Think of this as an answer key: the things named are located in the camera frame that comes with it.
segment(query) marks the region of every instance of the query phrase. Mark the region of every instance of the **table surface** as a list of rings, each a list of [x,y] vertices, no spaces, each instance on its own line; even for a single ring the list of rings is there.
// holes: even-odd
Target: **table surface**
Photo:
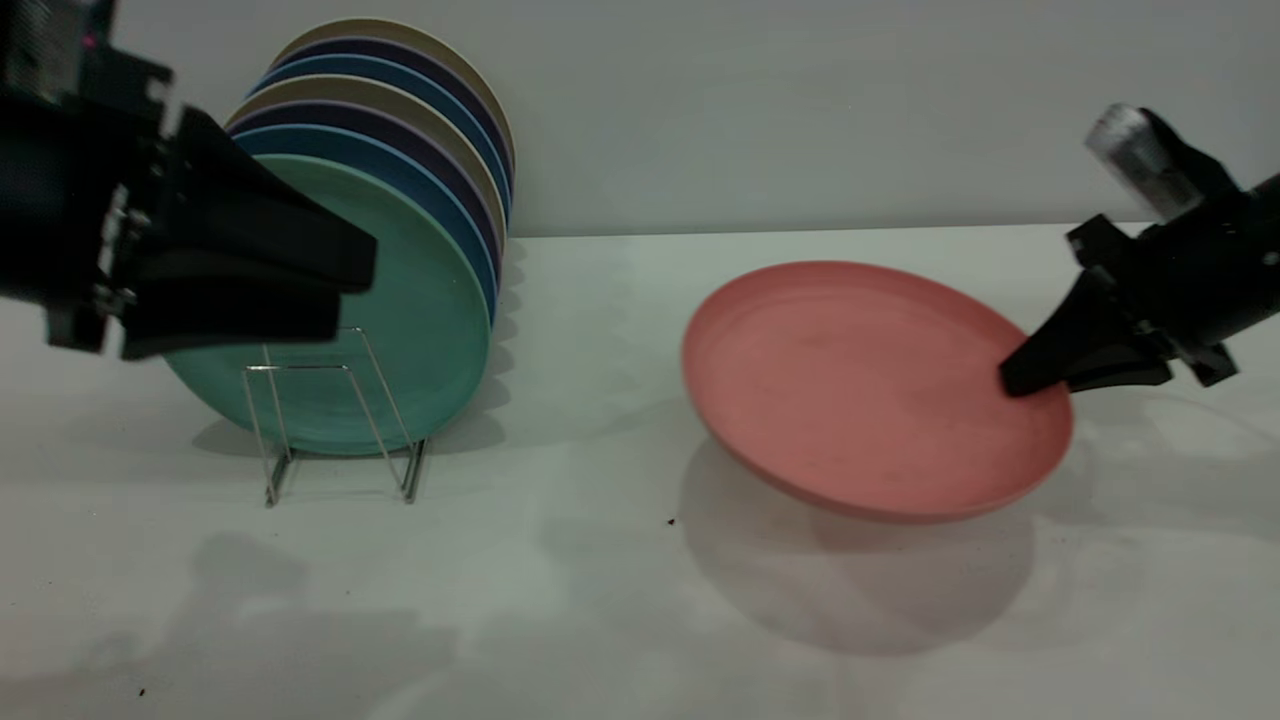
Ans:
[[[1074,396],[1061,469],[1000,512],[800,505],[681,388],[698,302],[849,259],[1025,328],[1066,227],[512,242],[489,377],[416,505],[250,433],[160,363],[41,345],[0,305],[0,717],[1275,717],[1280,322],[1203,389]]]

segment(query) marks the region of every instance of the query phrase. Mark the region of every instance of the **metal rack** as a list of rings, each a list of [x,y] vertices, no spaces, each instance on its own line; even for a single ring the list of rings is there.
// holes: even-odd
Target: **metal rack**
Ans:
[[[387,401],[390,405],[392,413],[396,415],[396,423],[399,425],[399,430],[404,436],[404,445],[408,451],[408,464],[404,466],[403,474],[396,469],[392,454],[388,452],[387,443],[383,442],[383,434],[378,428],[378,421],[374,420],[374,415],[369,410],[369,402],[365,400],[365,391],[361,389],[360,380],[356,378],[356,373],[349,365],[278,365],[271,361],[271,351],[266,345],[264,345],[262,364],[246,365],[242,379],[244,383],[244,400],[248,402],[250,418],[253,420],[253,434],[257,437],[257,448],[262,454],[262,473],[266,475],[268,507],[275,507],[275,505],[280,501],[280,487],[284,482],[285,471],[297,457],[297,451],[289,447],[289,434],[285,429],[284,413],[280,409],[280,393],[275,386],[276,373],[344,373],[347,379],[351,382],[351,389],[356,393],[356,400],[360,402],[361,410],[365,411],[365,418],[369,419],[369,429],[374,433],[374,439],[378,441],[378,450],[381,451],[383,459],[387,460],[387,466],[392,471],[392,479],[396,483],[397,492],[406,503],[412,503],[413,498],[417,496],[417,483],[422,474],[422,466],[426,464],[426,451],[431,438],[426,437],[417,442],[410,439],[408,430],[404,428],[404,419],[401,418],[399,407],[396,405],[396,396],[392,395],[392,389],[387,384],[387,377],[383,375],[383,366],[378,363],[378,354],[374,352],[374,346],[369,342],[369,333],[366,333],[364,328],[358,327],[339,328],[339,332],[356,333],[364,342],[365,352],[369,355],[369,360],[374,366],[378,382],[381,386],[383,392],[387,395]],[[266,451],[266,439],[262,437],[262,428],[257,418],[257,406],[253,402],[253,387],[250,382],[250,377],[252,374],[265,374],[271,388],[271,402],[275,407],[275,419],[279,423],[282,438],[280,450],[276,454],[274,465],[271,464],[271,456]]]

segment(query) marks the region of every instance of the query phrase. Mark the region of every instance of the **blue plate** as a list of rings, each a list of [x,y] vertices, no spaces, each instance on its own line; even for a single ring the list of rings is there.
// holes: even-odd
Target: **blue plate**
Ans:
[[[394,147],[362,135],[324,126],[275,126],[233,136],[250,155],[321,158],[367,173],[403,192],[453,237],[484,288],[493,322],[497,275],[484,236],[462,202],[435,176]]]
[[[340,333],[330,343],[275,345],[271,361],[351,368],[388,450],[439,430],[480,386],[490,338],[484,293],[457,245],[412,200],[371,176],[315,158],[260,155],[257,160],[378,238],[374,286],[342,299],[342,323],[365,329],[396,404],[387,398],[356,333]],[[165,360],[210,407],[252,429],[243,370],[264,363],[262,346],[187,350]],[[330,455],[378,452],[351,377],[342,370],[282,370],[273,378],[251,374],[248,382],[264,436],[280,441],[283,418],[292,447]],[[397,410],[408,437],[396,420]]]
[[[462,202],[463,209],[477,220],[489,250],[498,286],[502,287],[502,208],[490,210],[481,200],[480,191],[462,168],[435,142],[396,118],[349,102],[285,102],[251,113],[227,127],[227,132],[239,135],[252,129],[287,126],[319,124],[340,128],[371,137],[399,150],[426,168]],[[479,222],[484,218],[488,222]]]
[[[250,95],[285,79],[315,74],[340,74],[376,79],[398,87],[435,108],[475,146],[485,167],[489,168],[489,173],[498,183],[502,193],[503,217],[511,215],[511,179],[508,169],[494,146],[494,140],[485,132],[484,127],[466,105],[440,87],[439,83],[416,70],[390,60],[367,55],[308,56],[289,60],[276,67],[253,87]],[[340,97],[335,97],[334,100],[340,100]]]
[[[300,47],[297,51],[291,53],[288,56],[280,59],[279,63],[273,65],[280,68],[288,63],[297,60],[305,60],[307,58],[317,58],[320,55],[365,55],[367,58],[380,58],[383,60],[389,60],[398,65],[403,65],[426,78],[430,78],[436,85],[443,87],[449,95],[456,97],[458,102],[471,113],[480,126],[484,128],[485,135],[493,141],[494,147],[503,150],[502,152],[502,167],[507,170],[507,178],[513,178],[512,172],[512,158],[509,155],[509,149],[503,140],[502,131],[498,129],[498,122],[494,119],[489,109],[485,108],[484,101],[480,96],[462,81],[457,74],[449,68],[440,64],[439,60],[431,58],[430,55],[424,55],[417,50],[406,47],[398,42],[390,42],[387,40],[376,40],[371,37],[342,37],[333,40],[323,40],[320,42],[314,42],[305,47]]]

